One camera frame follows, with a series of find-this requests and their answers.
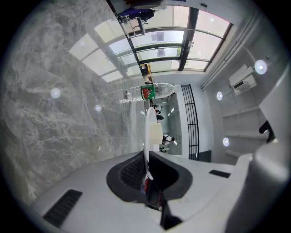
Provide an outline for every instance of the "black staircase railing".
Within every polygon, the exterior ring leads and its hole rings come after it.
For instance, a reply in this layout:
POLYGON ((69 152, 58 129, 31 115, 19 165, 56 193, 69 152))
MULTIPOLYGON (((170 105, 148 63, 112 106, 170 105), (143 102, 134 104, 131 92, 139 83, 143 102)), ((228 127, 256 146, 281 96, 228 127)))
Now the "black staircase railing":
POLYGON ((181 87, 183 91, 187 115, 189 159, 199 160, 199 128, 194 96, 190 84, 181 87))

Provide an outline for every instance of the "round light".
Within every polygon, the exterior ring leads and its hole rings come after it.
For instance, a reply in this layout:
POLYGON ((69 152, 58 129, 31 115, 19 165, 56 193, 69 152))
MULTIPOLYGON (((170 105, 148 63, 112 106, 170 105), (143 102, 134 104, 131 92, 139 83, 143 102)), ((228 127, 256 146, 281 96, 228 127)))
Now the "round light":
POLYGON ((101 110, 102 110, 102 107, 99 104, 97 104, 95 106, 95 111, 101 111, 101 110))
POLYGON ((223 140, 222 140, 222 143, 225 147, 228 147, 229 146, 229 139, 227 137, 225 137, 223 140))
POLYGON ((255 70, 259 75, 263 75, 267 72, 268 65, 263 60, 257 60, 255 63, 255 70))
POLYGON ((53 97, 54 99, 57 99, 60 97, 60 89, 59 88, 53 88, 51 91, 50 91, 50 95, 51 97, 53 97))
POLYGON ((218 100, 222 100, 223 99, 223 93, 221 91, 219 91, 217 94, 216 94, 216 97, 218 100))

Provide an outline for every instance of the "green bottle label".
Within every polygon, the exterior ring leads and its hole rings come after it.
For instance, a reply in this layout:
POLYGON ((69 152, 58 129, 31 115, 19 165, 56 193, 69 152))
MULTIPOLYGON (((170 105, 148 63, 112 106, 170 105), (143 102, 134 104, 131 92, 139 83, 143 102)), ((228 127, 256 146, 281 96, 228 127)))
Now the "green bottle label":
POLYGON ((154 84, 141 86, 140 93, 144 100, 154 99, 156 97, 154 84))

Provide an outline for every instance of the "marble wall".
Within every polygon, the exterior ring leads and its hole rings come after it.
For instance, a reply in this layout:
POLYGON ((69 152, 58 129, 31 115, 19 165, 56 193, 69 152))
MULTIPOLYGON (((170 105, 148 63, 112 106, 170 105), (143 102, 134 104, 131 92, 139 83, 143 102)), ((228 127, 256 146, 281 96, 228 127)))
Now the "marble wall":
POLYGON ((84 164, 142 149, 144 103, 119 103, 142 76, 106 82, 69 53, 112 17, 105 0, 48 1, 7 50, 0 73, 2 171, 25 203, 84 164))

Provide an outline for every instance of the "plastic water bottle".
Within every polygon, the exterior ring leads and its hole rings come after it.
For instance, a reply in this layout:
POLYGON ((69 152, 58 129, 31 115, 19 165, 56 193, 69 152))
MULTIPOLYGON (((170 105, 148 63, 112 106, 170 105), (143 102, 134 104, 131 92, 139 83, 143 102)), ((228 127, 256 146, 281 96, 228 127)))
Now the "plastic water bottle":
POLYGON ((150 99, 158 99, 167 97, 174 92, 177 92, 178 85, 169 83, 153 83, 144 86, 135 86, 127 90, 127 98, 129 101, 142 101, 150 99))

